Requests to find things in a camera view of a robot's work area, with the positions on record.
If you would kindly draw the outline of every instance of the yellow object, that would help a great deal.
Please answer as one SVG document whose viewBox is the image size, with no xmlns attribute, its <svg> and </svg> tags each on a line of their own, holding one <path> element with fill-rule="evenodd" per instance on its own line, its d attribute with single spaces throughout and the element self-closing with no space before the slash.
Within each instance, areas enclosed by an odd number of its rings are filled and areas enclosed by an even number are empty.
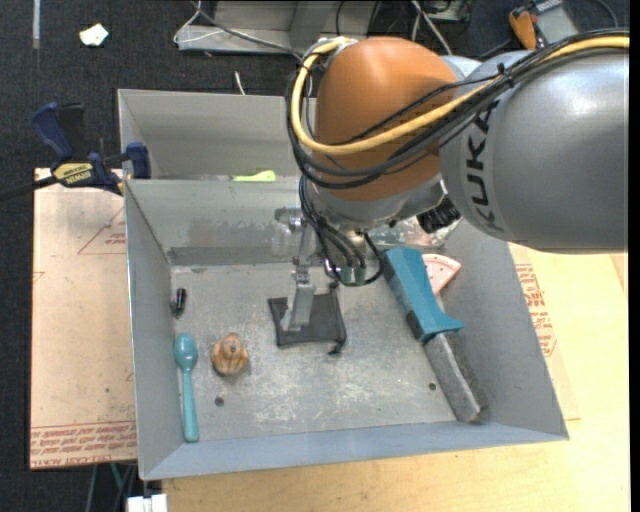
<svg viewBox="0 0 640 512">
<path fill-rule="evenodd" d="M 325 45 L 321 45 L 318 48 L 314 49 L 313 53 L 309 55 L 304 60 L 304 65 L 300 68 L 300 72 L 296 77 L 296 81 L 293 86 L 293 92 L 291 95 L 291 124 L 293 130 L 300 140 L 300 143 L 304 146 L 308 147 L 313 151 L 317 151 L 320 153 L 324 153 L 327 155 L 338 155 L 338 154 L 350 154 L 350 153 L 358 153 L 360 151 L 365 151 L 368 149 L 373 149 L 387 142 L 393 141 L 403 135 L 408 135 L 411 132 L 419 129 L 427 128 L 429 125 L 434 123 L 435 121 L 447 116 L 451 112 L 453 112 L 460 104 L 465 102 L 467 99 L 474 96 L 476 93 L 493 83 L 495 80 L 488 81 L 478 87 L 477 89 L 464 94 L 446 105 L 442 107 L 436 108 L 430 112 L 427 112 L 421 116 L 416 117 L 415 119 L 405 122 L 395 128 L 387 130 L 378 135 L 374 135 L 367 139 L 359 140 L 356 142 L 348 143 L 348 144 L 336 144 L 336 145 L 327 145 L 316 142 L 313 138 L 311 138 L 305 132 L 302 122 L 301 122 L 301 112 L 300 105 L 302 99 L 302 92 L 304 90 L 304 84 L 307 76 L 309 75 L 309 69 L 313 63 L 324 54 L 329 54 L 338 48 L 343 42 L 344 38 L 338 38 L 334 41 L 331 41 Z M 548 62 L 550 60 L 556 59 L 558 57 L 562 57 L 567 54 L 575 53 L 577 51 L 589 48 L 629 48 L 629 37 L 628 36 L 602 36 L 593 39 L 587 39 L 584 41 L 579 41 L 576 43 L 569 44 L 554 53 L 550 54 L 543 62 Z"/>
<path fill-rule="evenodd" d="M 262 171 L 251 176 L 233 176 L 231 179 L 232 181 L 254 181 L 264 183 L 276 181 L 276 173 L 269 169 L 267 171 Z"/>
<path fill-rule="evenodd" d="M 72 185 L 91 177 L 91 169 L 93 169 L 93 166 L 90 163 L 70 162 L 57 167 L 53 171 L 53 175 L 58 181 L 64 181 L 67 185 Z"/>
<path fill-rule="evenodd" d="M 536 49 L 536 33 L 533 29 L 533 21 L 528 11 L 518 12 L 514 9 L 509 14 L 509 25 L 527 50 Z"/>
</svg>

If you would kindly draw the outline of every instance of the pink object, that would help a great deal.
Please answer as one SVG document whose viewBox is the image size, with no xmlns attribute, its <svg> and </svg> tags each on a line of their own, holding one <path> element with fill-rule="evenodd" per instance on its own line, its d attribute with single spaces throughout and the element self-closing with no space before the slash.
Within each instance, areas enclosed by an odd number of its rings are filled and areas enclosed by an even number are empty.
<svg viewBox="0 0 640 512">
<path fill-rule="evenodd" d="M 422 261 L 434 294 L 438 294 L 462 267 L 456 260 L 440 254 L 423 254 Z"/>
</svg>

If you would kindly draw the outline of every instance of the gray bin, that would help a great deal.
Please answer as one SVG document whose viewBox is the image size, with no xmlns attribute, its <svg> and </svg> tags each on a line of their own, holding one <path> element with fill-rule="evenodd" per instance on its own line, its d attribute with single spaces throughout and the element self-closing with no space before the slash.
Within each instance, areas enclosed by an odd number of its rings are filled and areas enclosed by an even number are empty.
<svg viewBox="0 0 640 512">
<path fill-rule="evenodd" d="M 145 480 L 566 439 L 561 410 L 508 246 L 462 222 L 442 251 L 462 270 L 442 291 L 489 400 L 457 422 L 387 283 L 339 290 L 348 341 L 278 348 L 268 298 L 292 297 L 274 211 L 297 202 L 282 98 L 120 91 L 123 147 L 153 156 L 125 205 L 138 459 Z M 228 176 L 270 168 L 273 183 Z M 322 271 L 314 282 L 327 284 Z M 187 290 L 184 314 L 169 307 Z M 209 351 L 228 332 L 249 364 L 219 377 Z M 173 340 L 198 344 L 200 441 L 182 435 Z"/>
</svg>

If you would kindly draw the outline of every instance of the small black object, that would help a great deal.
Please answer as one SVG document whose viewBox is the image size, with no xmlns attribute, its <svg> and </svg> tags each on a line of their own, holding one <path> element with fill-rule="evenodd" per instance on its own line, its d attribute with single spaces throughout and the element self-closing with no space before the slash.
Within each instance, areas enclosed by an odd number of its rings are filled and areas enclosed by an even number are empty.
<svg viewBox="0 0 640 512">
<path fill-rule="evenodd" d="M 298 331 L 285 331 L 280 323 L 289 309 L 286 297 L 269 299 L 269 308 L 276 327 L 276 343 L 279 347 L 296 343 L 335 341 L 336 346 L 329 355 L 337 355 L 342 351 L 347 341 L 347 331 L 334 291 L 314 296 L 309 325 L 301 327 Z"/>
<path fill-rule="evenodd" d="M 178 288 L 176 292 L 176 300 L 171 302 L 171 311 L 173 316 L 179 318 L 184 313 L 184 308 L 187 302 L 187 290 L 184 288 Z"/>
<path fill-rule="evenodd" d="M 449 196 L 444 196 L 438 206 L 435 206 L 434 208 L 431 208 L 431 210 L 427 210 L 417 216 L 422 229 L 430 235 L 439 229 L 450 226 L 459 218 L 460 212 L 453 205 Z"/>
</svg>

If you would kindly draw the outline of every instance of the teal spoon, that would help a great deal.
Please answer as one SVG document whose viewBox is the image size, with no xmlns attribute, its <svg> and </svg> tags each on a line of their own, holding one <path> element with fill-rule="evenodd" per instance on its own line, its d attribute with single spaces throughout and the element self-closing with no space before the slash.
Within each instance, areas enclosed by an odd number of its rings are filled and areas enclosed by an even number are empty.
<svg viewBox="0 0 640 512">
<path fill-rule="evenodd" d="M 182 370 L 182 421 L 184 423 L 184 440 L 195 443 L 200 438 L 196 402 L 193 397 L 191 370 L 198 362 L 198 347 L 193 338 L 186 333 L 176 336 L 173 344 L 173 357 Z"/>
</svg>

